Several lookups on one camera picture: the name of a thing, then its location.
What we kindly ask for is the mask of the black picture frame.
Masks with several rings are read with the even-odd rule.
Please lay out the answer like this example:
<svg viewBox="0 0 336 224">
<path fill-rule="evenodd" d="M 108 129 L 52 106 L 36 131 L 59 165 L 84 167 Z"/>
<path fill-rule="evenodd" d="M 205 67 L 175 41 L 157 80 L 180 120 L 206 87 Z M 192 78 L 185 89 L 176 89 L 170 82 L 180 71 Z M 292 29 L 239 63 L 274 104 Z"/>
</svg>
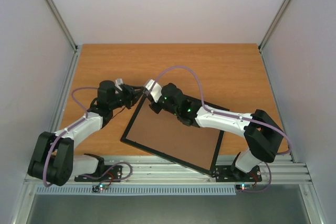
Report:
<svg viewBox="0 0 336 224">
<path fill-rule="evenodd" d="M 120 141 L 212 177 L 224 131 L 183 125 L 162 110 L 156 114 L 142 96 Z"/>
</svg>

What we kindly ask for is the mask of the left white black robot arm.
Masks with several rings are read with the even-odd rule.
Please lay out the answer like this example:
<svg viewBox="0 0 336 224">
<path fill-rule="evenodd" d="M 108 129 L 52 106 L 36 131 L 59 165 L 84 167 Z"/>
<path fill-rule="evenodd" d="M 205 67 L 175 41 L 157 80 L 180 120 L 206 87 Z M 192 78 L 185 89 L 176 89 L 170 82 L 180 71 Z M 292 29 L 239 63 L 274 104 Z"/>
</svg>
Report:
<svg viewBox="0 0 336 224">
<path fill-rule="evenodd" d="M 71 177 L 102 180 L 108 172 L 104 159 L 94 154 L 74 155 L 76 147 L 103 129 L 114 117 L 115 109 L 130 109 L 144 88 L 130 86 L 121 79 L 105 80 L 96 88 L 97 96 L 77 121 L 56 132 L 42 132 L 36 142 L 27 174 L 41 179 L 45 187 L 62 186 Z"/>
</svg>

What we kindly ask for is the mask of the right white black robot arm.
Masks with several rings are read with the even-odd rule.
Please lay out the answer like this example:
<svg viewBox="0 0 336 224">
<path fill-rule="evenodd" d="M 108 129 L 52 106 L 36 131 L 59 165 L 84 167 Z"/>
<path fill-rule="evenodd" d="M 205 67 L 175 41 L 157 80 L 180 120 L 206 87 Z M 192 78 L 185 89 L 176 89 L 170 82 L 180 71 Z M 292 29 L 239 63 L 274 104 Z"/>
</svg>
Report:
<svg viewBox="0 0 336 224">
<path fill-rule="evenodd" d="M 278 155 L 283 132 L 265 111 L 235 113 L 216 109 L 203 101 L 192 101 L 172 83 L 162 87 L 149 80 L 144 87 L 155 113 L 164 110 L 186 126 L 230 132 L 246 140 L 248 148 L 236 156 L 230 168 L 235 179 L 245 179 L 255 166 L 272 163 Z"/>
</svg>

